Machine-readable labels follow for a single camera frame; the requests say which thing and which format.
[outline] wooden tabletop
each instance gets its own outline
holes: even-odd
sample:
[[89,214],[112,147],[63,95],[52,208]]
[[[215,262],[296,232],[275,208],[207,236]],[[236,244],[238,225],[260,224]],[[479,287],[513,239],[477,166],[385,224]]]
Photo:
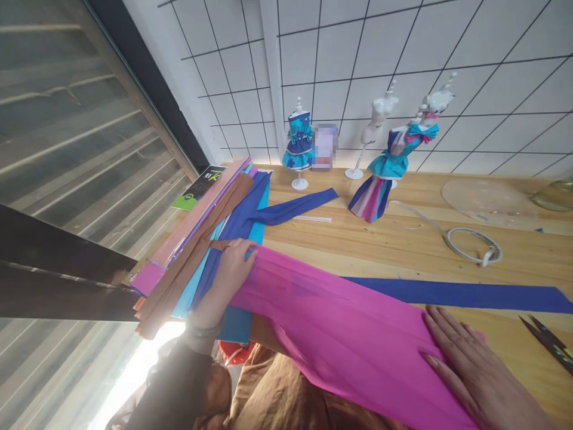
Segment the wooden tabletop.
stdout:
[[[435,228],[398,205],[388,206],[384,216],[373,224],[356,217],[347,205],[363,179],[347,179],[343,169],[327,173],[305,171],[303,177],[309,181],[309,187],[295,191],[290,185],[295,179],[293,172],[277,166],[257,167],[275,170],[269,205],[330,187],[340,196],[305,214],[332,218],[332,223],[291,220],[268,226],[263,242],[266,247],[339,276],[546,285],[560,288],[573,300],[573,213],[539,208],[539,218],[520,227],[489,226],[457,212],[441,197],[440,190],[446,182],[472,177],[408,173],[391,191],[390,199],[414,206],[444,230],[468,227],[491,237],[503,249],[504,257],[500,263],[482,268],[456,255]],[[544,184],[537,179],[487,180],[525,192],[537,191]],[[478,250],[483,255],[484,245],[464,236],[456,236],[456,244],[461,244],[466,252]],[[526,312],[453,307],[448,310],[485,334],[491,348],[560,428],[573,428],[573,377],[519,321],[518,315]],[[573,347],[573,315],[531,313]],[[255,317],[253,329],[257,332],[252,333],[253,337],[268,339],[264,324],[259,322]]]

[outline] striped skirt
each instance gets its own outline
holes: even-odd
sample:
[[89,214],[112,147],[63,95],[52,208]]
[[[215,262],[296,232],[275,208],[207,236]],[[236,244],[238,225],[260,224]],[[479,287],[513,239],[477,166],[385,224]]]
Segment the striped skirt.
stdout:
[[391,180],[372,175],[356,191],[348,209],[354,215],[372,223],[384,214],[391,188]]

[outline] bracelet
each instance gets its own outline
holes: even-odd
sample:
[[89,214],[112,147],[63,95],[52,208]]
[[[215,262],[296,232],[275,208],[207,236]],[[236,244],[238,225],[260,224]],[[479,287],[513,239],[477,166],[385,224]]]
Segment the bracelet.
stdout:
[[201,339],[214,339],[223,331],[223,320],[221,320],[219,325],[213,328],[196,328],[191,326],[189,329],[191,334],[195,337],[199,337]]

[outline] fingernail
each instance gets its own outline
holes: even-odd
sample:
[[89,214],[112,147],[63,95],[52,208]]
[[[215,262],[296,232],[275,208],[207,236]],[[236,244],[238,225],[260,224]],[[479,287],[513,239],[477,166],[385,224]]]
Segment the fingernail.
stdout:
[[432,367],[436,367],[438,366],[438,361],[433,358],[431,355],[429,354],[424,354],[424,358],[426,359],[426,361],[428,362],[428,364]]

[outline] grid wall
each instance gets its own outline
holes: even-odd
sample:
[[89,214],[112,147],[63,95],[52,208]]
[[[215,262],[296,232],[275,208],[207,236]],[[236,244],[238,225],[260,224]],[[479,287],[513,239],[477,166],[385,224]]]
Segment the grid wall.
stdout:
[[[214,145],[279,163],[258,0],[164,7],[204,85]],[[339,126],[338,166],[356,162],[371,102],[392,79],[400,101],[363,167],[452,72],[456,98],[411,170],[534,176],[573,166],[570,0],[277,0],[277,9],[285,129],[301,97],[314,124]]]

